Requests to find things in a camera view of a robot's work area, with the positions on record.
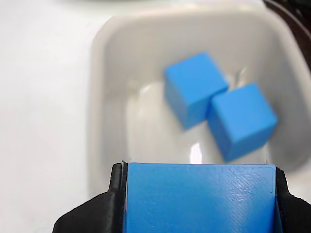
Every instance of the white square bowl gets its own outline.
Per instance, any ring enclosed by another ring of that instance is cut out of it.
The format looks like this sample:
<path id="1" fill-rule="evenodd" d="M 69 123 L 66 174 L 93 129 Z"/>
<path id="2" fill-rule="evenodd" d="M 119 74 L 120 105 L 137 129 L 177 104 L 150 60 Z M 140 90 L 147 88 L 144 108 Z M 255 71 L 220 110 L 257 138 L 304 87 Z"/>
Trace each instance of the white square bowl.
<path id="1" fill-rule="evenodd" d="M 311 81 L 274 13 L 238 6 L 179 6 L 112 18 L 93 44 L 89 170 L 105 191 L 114 163 L 222 163 L 204 122 L 184 132 L 163 99 L 163 71 L 208 52 L 228 81 L 257 82 L 279 123 L 267 145 L 236 163 L 297 168 L 311 155 Z"/>

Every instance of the black object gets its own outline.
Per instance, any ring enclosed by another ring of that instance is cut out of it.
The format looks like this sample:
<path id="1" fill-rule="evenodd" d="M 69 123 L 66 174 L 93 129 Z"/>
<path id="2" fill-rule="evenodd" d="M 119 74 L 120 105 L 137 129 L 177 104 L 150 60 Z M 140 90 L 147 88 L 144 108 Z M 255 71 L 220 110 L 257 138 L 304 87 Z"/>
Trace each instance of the black object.
<path id="1" fill-rule="evenodd" d="M 127 168 L 114 164 L 109 190 L 60 217 L 53 233 L 122 233 Z"/>
<path id="2" fill-rule="evenodd" d="M 53 233 L 122 233 L 128 164 L 114 164 L 110 186 L 60 217 Z M 284 172 L 276 168 L 274 233 L 311 233 L 311 205 L 290 194 Z"/>
<path id="3" fill-rule="evenodd" d="M 287 181 L 276 168 L 276 196 L 283 233 L 311 233 L 311 205 L 288 191 Z"/>

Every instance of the cube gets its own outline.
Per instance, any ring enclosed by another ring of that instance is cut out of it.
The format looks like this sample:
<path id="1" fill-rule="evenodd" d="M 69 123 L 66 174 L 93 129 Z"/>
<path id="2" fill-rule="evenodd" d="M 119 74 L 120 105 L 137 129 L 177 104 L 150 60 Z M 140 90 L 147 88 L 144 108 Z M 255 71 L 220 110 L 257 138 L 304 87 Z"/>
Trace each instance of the cube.
<path id="1" fill-rule="evenodd" d="M 276 123 L 276 114 L 255 83 L 211 101 L 208 125 L 227 162 L 262 147 Z"/>
<path id="2" fill-rule="evenodd" d="M 166 69 L 164 95 L 184 129 L 206 120 L 211 98 L 228 88 L 205 53 Z"/>
<path id="3" fill-rule="evenodd" d="M 129 165 L 127 233 L 271 233 L 274 165 Z"/>

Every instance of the blue block in gripper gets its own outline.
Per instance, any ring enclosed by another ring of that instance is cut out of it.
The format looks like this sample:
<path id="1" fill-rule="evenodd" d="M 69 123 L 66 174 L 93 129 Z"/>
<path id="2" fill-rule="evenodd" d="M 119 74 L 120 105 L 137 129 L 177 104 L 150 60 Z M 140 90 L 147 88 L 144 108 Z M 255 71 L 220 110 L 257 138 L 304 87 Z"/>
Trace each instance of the blue block in gripper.
<path id="1" fill-rule="evenodd" d="M 211 98 L 228 87 L 205 53 L 166 69 L 164 95 L 184 129 L 206 120 Z"/>
<path id="2" fill-rule="evenodd" d="M 274 165 L 132 163 L 127 233 L 271 233 L 275 195 Z"/>
<path id="3" fill-rule="evenodd" d="M 208 125 L 226 162 L 262 147 L 276 124 L 276 114 L 255 83 L 211 101 Z"/>

